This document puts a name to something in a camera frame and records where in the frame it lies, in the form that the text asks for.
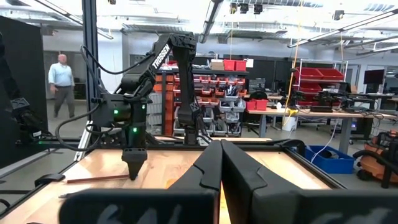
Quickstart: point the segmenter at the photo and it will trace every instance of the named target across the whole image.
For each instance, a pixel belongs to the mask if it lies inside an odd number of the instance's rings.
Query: gray pants
[[[61,109],[63,101],[67,100],[69,117],[75,115],[75,94],[72,86],[55,86],[58,90],[55,91],[55,104],[54,104],[54,116],[58,116],[58,112]]]

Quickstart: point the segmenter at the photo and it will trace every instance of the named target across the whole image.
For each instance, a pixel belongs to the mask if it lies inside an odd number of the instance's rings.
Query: yellow cable
[[[229,59],[232,60],[232,36],[234,33],[234,21],[231,22],[231,43],[229,44]]]
[[[344,60],[343,54],[343,33],[340,32],[340,51],[341,51],[341,60]]]
[[[300,1],[300,7],[299,7],[299,11],[300,12],[302,12],[302,8],[303,8],[303,1]],[[301,16],[300,16],[300,19],[298,20],[298,25],[297,25],[297,33],[298,34],[300,33],[300,28],[301,28]],[[299,52],[299,45],[296,46],[296,52],[294,54],[294,60],[293,60],[292,68],[296,67],[298,52]],[[284,117],[283,118],[285,118],[285,114],[286,114],[286,111],[287,111],[287,105],[289,104],[289,100],[290,100],[290,92],[292,91],[293,75],[294,75],[294,72],[292,72],[290,74],[289,94],[287,95],[285,111],[284,111]],[[287,122],[289,121],[289,118],[290,118],[290,115],[286,119],[286,122],[283,123],[282,127],[285,126],[285,124],[287,124]]]

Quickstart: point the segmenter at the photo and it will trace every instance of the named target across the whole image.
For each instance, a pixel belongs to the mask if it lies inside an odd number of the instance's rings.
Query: ceiling
[[[49,0],[49,2],[81,17],[81,0]],[[195,32],[203,30],[210,0],[97,0],[98,27],[125,32]],[[248,3],[246,14],[229,13],[230,3]],[[263,12],[254,15],[253,4],[262,4]],[[306,39],[354,22],[398,8],[396,0],[224,0],[210,35],[222,38],[273,39],[289,43]],[[336,10],[344,10],[339,21],[332,19]],[[0,0],[0,15],[52,29],[81,29],[35,0]],[[325,46],[349,45],[390,36],[398,36],[398,15],[373,22],[360,29],[336,34],[317,41]],[[394,45],[398,39],[355,49],[374,49]]]

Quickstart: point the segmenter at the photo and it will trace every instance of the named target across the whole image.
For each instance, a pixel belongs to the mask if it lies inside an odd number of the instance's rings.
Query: man
[[[75,95],[73,87],[72,70],[67,65],[67,56],[64,54],[58,55],[58,63],[52,64],[49,71],[50,90],[54,94],[54,118],[58,117],[58,112],[66,99],[69,109],[69,117],[75,116]]]

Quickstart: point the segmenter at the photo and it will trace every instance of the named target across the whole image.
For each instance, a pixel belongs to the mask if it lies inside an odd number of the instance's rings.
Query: workbench
[[[239,141],[270,141],[262,138],[224,138],[232,142]],[[88,188],[123,188],[123,189],[166,189],[172,185],[197,159],[200,151],[162,151],[148,150],[148,160],[145,161],[137,179],[102,180],[80,184],[67,184],[66,180],[105,177],[111,175],[128,174],[127,164],[121,160],[120,149],[97,149],[87,154],[81,161],[74,162],[64,172],[65,179],[52,182],[33,191],[19,206],[10,210],[0,220],[0,224],[25,223],[58,223],[58,210],[63,200],[58,196],[74,193]],[[276,174],[301,187],[302,189],[331,189],[325,180],[330,176],[320,171],[313,164],[303,161],[295,152],[248,152],[261,164]],[[220,223],[230,223],[228,209],[221,191]]]
[[[247,94],[244,97],[245,98],[249,98],[250,94]],[[268,96],[268,100],[273,102],[273,103],[275,103],[275,104],[277,104],[280,100],[282,100],[282,98],[283,98],[283,96]],[[280,131],[280,128],[278,128],[276,126],[276,116],[272,117],[272,125],[271,125],[271,127],[276,129],[276,130],[278,130],[278,131]]]
[[[289,116],[289,112],[285,109],[271,109],[267,108],[266,111],[256,111],[251,110],[248,111],[249,114],[261,114],[260,127],[259,127],[259,137],[264,138],[266,136],[266,126],[267,119],[266,116]],[[292,115],[298,117],[313,117],[313,118],[339,118],[342,119],[343,122],[341,124],[341,136],[340,136],[340,145],[339,150],[345,154],[348,152],[349,140],[351,137],[351,124],[353,122],[353,118],[379,118],[379,119],[394,119],[396,116],[389,114],[375,114],[375,115],[364,115],[360,113],[346,113],[343,111],[334,110],[332,113],[321,113],[321,112],[310,112],[310,110],[300,110],[298,113]]]

